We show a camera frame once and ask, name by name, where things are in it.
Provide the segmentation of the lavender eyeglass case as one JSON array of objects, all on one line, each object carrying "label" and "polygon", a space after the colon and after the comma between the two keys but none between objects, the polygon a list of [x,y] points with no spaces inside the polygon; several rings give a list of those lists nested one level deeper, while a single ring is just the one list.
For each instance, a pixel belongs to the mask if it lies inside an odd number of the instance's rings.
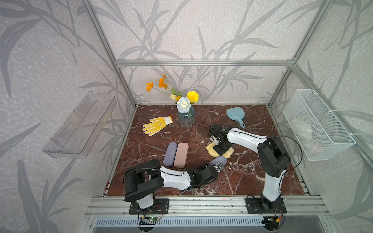
[{"label": "lavender eyeglass case", "polygon": [[220,163],[222,163],[224,166],[227,164],[227,159],[224,156],[222,156],[222,155],[214,158],[208,164],[210,166],[215,166],[215,165],[218,165]]},{"label": "lavender eyeglass case", "polygon": [[174,165],[178,144],[170,142],[163,160],[163,164],[166,167],[172,167]]}]

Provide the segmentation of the yellow microfiber cloth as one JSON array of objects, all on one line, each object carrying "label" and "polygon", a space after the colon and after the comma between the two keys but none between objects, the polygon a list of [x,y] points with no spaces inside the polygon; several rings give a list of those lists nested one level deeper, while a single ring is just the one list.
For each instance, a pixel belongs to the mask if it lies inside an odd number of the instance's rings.
[{"label": "yellow microfiber cloth", "polygon": [[[216,144],[214,142],[211,142],[209,145],[206,146],[206,149],[208,150],[209,155],[216,158],[216,157],[219,157],[219,154],[214,149],[215,145]],[[234,153],[234,149],[230,147],[222,156],[228,159],[233,153]]]}]

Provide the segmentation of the pink eyeglass case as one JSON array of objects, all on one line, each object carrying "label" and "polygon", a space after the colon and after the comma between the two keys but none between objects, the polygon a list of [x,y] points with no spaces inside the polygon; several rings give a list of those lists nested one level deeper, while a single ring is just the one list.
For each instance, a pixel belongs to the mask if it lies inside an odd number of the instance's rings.
[{"label": "pink eyeglass case", "polygon": [[188,153],[188,144],[183,143],[183,142],[178,143],[176,155],[174,159],[174,164],[173,164],[176,168],[184,168],[186,166],[187,153]]}]

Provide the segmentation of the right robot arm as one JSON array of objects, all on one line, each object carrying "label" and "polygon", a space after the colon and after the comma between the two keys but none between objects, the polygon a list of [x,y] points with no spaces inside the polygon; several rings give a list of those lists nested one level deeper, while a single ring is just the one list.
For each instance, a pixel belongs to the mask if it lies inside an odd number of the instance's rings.
[{"label": "right robot arm", "polygon": [[217,124],[210,127],[209,137],[215,143],[213,149],[218,155],[223,155],[234,144],[257,153],[265,172],[261,199],[269,203],[279,199],[283,176],[290,163],[290,157],[279,137],[258,136],[230,126],[223,128]]}]

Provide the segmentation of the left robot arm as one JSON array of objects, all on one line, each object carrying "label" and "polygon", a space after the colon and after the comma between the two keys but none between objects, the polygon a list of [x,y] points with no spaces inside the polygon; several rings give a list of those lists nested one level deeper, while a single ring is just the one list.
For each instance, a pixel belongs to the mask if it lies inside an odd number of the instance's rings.
[{"label": "left robot arm", "polygon": [[190,190],[201,188],[218,179],[224,164],[209,163],[197,170],[176,171],[160,165],[157,159],[129,168],[123,177],[124,200],[137,203],[140,209],[155,206],[153,193],[162,187]]}]

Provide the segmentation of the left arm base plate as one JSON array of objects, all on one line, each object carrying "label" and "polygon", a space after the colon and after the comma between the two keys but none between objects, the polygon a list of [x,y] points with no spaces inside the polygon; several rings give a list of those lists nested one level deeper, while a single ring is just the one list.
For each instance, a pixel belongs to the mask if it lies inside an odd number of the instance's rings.
[{"label": "left arm base plate", "polygon": [[147,208],[141,208],[139,203],[132,201],[130,204],[130,215],[168,214],[170,199],[155,198],[153,204]]}]

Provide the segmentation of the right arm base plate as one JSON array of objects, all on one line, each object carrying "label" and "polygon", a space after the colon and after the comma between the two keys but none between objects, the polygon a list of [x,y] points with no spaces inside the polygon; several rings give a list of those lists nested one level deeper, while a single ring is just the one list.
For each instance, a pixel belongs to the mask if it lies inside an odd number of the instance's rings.
[{"label": "right arm base plate", "polygon": [[249,196],[245,199],[246,209],[249,214],[286,214],[287,210],[282,196],[274,202],[265,198],[254,198]]}]

